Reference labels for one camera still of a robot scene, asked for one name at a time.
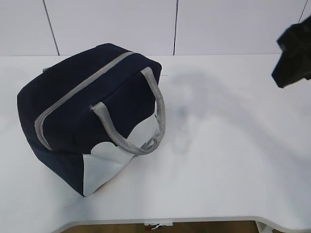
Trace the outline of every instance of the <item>insulated bag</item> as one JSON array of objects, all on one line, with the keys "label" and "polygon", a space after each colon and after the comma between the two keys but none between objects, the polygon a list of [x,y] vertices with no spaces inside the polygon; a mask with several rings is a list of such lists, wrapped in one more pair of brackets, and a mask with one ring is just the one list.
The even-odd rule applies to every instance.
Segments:
[{"label": "insulated bag", "polygon": [[166,128],[160,72],[158,62],[112,44],[46,69],[17,96],[30,147],[75,191],[92,194],[133,156],[158,148]]}]

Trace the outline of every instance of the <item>white wall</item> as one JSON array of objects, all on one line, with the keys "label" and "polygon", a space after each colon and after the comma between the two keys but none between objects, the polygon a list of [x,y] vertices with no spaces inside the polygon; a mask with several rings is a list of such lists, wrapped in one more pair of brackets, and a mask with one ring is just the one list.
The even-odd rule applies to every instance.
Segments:
[{"label": "white wall", "polygon": [[306,0],[179,0],[176,53],[280,53],[278,37],[298,23]]},{"label": "white wall", "polygon": [[307,2],[306,8],[303,12],[300,22],[308,18],[310,15],[311,15],[311,0]]},{"label": "white wall", "polygon": [[113,43],[145,55],[172,55],[175,0],[46,0],[61,55]]},{"label": "white wall", "polygon": [[57,55],[42,0],[0,0],[0,56]]},{"label": "white wall", "polygon": [[[280,53],[307,0],[45,0],[60,55],[114,43],[145,55]],[[311,15],[311,0],[302,19]],[[0,56],[57,55],[43,0],[0,0]]]}]

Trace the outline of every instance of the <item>zipper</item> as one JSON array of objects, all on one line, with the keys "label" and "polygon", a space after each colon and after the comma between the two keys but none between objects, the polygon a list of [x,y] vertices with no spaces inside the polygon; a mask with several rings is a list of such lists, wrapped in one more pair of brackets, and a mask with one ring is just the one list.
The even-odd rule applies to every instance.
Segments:
[{"label": "zipper", "polygon": [[65,103],[67,100],[69,100],[72,96],[77,94],[79,91],[81,91],[83,88],[87,87],[89,84],[94,82],[96,79],[98,79],[100,76],[105,74],[107,71],[109,71],[111,68],[113,68],[116,64],[118,64],[120,61],[122,61],[127,56],[133,54],[133,52],[126,52],[121,54],[119,57],[115,58],[111,62],[109,62],[107,65],[105,65],[100,70],[96,71],[94,74],[89,76],[87,79],[85,79],[83,82],[81,82],[79,85],[77,85],[75,88],[73,88],[71,91],[69,91],[66,95],[64,95],[61,99],[59,99],[56,103],[54,103],[52,106],[50,106],[48,109],[46,109],[43,113],[41,113],[40,116],[35,120],[35,133],[37,135],[37,138],[41,142],[41,144],[48,150],[52,151],[52,148],[50,147],[49,143],[47,142],[46,138],[44,137],[43,132],[43,123],[45,118],[50,115],[55,109],[60,107],[63,103]]}]

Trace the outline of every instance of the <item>floor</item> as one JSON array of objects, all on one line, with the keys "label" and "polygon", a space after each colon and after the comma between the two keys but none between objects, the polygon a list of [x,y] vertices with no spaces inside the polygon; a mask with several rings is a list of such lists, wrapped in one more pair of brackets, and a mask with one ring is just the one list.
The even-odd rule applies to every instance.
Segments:
[{"label": "floor", "polygon": [[[143,224],[85,225],[63,233],[147,233]],[[154,233],[258,233],[254,221],[186,222],[152,230]]]}]

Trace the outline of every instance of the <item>bag handle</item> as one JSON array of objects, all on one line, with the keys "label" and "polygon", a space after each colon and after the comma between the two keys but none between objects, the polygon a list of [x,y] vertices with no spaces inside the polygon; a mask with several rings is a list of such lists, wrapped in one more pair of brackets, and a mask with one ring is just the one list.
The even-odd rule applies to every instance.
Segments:
[{"label": "bag handle", "polygon": [[164,99],[156,83],[153,71],[150,67],[146,67],[140,72],[145,77],[148,85],[150,86],[150,89],[153,95],[155,96],[156,120],[159,125],[159,130],[154,134],[154,136],[150,139],[150,141],[145,143],[141,148],[137,147],[136,145],[134,145],[132,142],[130,142],[129,140],[127,140],[121,134],[117,132],[111,120],[109,111],[102,102],[99,102],[95,106],[92,107],[92,110],[101,120],[107,134],[112,139],[112,141],[124,151],[134,154],[134,155],[149,154],[153,152],[154,150],[156,150],[164,137],[164,133],[166,129]]}]

